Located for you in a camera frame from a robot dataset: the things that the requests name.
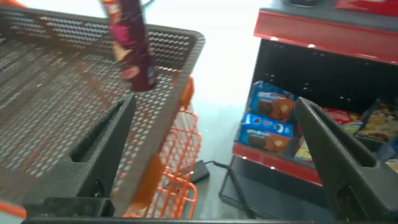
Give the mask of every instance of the floor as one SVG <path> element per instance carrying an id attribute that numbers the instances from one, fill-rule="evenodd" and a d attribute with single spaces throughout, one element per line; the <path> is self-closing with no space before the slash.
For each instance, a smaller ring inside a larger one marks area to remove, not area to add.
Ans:
<path id="1" fill-rule="evenodd" d="M 29 7 L 85 16 L 104 17 L 98 0 L 20 0 Z M 231 147 L 251 83 L 259 39 L 253 37 L 259 0 L 154 0 L 146 11 L 147 23 L 201 32 L 206 44 L 193 71 L 192 101 L 203 135 L 199 159 L 229 164 Z M 208 165 L 209 181 L 197 185 L 199 199 L 194 218 L 245 218 L 245 214 L 218 198 L 225 170 Z M 21 220 L 0 213 L 2 223 Z"/>

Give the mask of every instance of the metal mesh basket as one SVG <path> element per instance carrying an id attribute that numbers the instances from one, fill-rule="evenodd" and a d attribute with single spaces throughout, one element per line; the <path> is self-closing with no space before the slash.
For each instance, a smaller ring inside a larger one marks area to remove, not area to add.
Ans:
<path id="1" fill-rule="evenodd" d="M 115 215 L 127 210 L 126 199 L 162 149 L 204 44 L 194 31 L 148 28 L 159 83 L 136 95 L 114 183 Z M 0 6 L 0 34 L 0 199 L 20 205 L 37 179 L 129 90 L 104 19 Z"/>

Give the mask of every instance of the red shelf edge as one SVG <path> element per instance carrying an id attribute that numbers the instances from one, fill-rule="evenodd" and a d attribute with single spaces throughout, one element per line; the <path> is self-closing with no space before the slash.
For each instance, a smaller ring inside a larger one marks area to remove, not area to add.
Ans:
<path id="1" fill-rule="evenodd" d="M 322 186 L 318 172 L 315 169 L 290 162 L 281 157 L 273 156 L 260 150 L 234 142 L 233 152 L 235 156 L 242 157 L 251 162 L 258 163 L 271 169 L 275 169 L 287 175 L 305 180 L 309 183 Z"/>
<path id="2" fill-rule="evenodd" d="M 286 44 L 398 64 L 398 32 L 260 11 L 254 35 Z"/>

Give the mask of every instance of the cylindrical snack can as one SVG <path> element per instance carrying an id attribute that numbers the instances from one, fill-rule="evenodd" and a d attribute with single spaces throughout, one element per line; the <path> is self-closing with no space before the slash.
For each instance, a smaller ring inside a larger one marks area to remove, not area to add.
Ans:
<path id="1" fill-rule="evenodd" d="M 132 91 L 148 91 L 156 86 L 154 59 L 140 0 L 101 0 L 108 15 L 113 50 L 121 66 L 121 78 Z"/>

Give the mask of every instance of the blue cookie package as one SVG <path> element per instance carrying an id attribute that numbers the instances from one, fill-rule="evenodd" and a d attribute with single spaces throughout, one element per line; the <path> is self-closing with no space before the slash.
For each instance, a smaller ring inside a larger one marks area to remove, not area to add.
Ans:
<path id="1" fill-rule="evenodd" d="M 293 136 L 293 126 L 253 113 L 246 113 L 239 142 L 258 149 L 282 154 Z"/>
<path id="2" fill-rule="evenodd" d="M 270 83 L 258 81 L 253 84 L 250 109 L 268 118 L 286 122 L 289 120 L 297 95 Z"/>

